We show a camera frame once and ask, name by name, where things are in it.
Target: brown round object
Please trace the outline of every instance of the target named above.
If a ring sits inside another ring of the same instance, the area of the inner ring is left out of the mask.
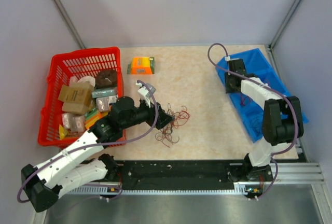
[[[114,69],[102,70],[95,78],[97,88],[110,88],[118,84],[118,74]]]

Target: red basket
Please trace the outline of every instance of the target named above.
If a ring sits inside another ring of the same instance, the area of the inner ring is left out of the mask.
[[[118,73],[118,94],[123,96],[123,78],[120,65],[120,50],[117,47],[93,48],[77,50],[71,53],[53,56],[50,72],[47,77],[47,94],[45,106],[41,110],[41,119],[38,143],[42,146],[58,146],[65,148],[72,144],[78,137],[67,137],[60,140],[59,125],[62,125],[61,110],[63,102],[58,100],[63,84],[69,85],[71,76],[80,79],[83,76],[96,77],[101,70],[113,68]]]

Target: blue tray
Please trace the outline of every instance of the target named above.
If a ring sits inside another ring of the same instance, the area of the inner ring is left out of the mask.
[[[257,75],[260,80],[267,83],[271,88],[279,91],[280,93],[291,96],[290,92],[286,89],[286,86],[281,82],[278,75],[265,59],[264,55],[259,49],[248,50],[245,52],[230,55],[231,59],[240,58],[243,59],[245,68],[248,74]],[[225,57],[218,62],[218,66],[228,69],[228,64],[225,61]],[[218,76],[225,85],[224,71],[217,69]],[[237,109],[240,117],[242,118],[243,124],[248,131],[253,143],[260,140],[263,137],[261,126],[263,121],[263,109],[260,108],[255,102],[253,102],[246,95],[241,93],[229,94],[233,105]],[[308,119],[302,113],[303,122],[308,123]]]

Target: metal floor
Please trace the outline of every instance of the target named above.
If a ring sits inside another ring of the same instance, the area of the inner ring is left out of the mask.
[[[67,195],[53,210],[61,215],[81,199]],[[114,202],[88,200],[60,219],[48,211],[44,224],[323,223],[310,185],[276,185],[260,201],[241,195],[140,195]]]

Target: white clamp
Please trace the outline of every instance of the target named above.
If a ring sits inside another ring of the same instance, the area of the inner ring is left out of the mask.
[[[156,91],[156,89],[149,83],[147,83],[147,85],[153,94]],[[148,107],[151,107],[151,103],[150,103],[151,95],[150,95],[149,91],[141,83],[136,82],[136,86],[139,86],[139,88],[140,88],[138,90],[138,93],[140,95],[141,100],[145,101],[145,103]]]

